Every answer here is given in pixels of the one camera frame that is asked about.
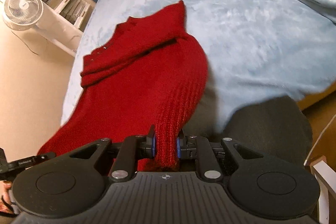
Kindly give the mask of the person's left hand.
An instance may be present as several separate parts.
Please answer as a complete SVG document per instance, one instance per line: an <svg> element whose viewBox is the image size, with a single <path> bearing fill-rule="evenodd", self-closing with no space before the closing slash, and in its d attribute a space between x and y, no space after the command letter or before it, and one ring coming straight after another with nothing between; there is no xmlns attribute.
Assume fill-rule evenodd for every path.
<svg viewBox="0 0 336 224"><path fill-rule="evenodd" d="M15 218L19 214L19 209L11 196L11 181L1 181L1 216Z"/></svg>

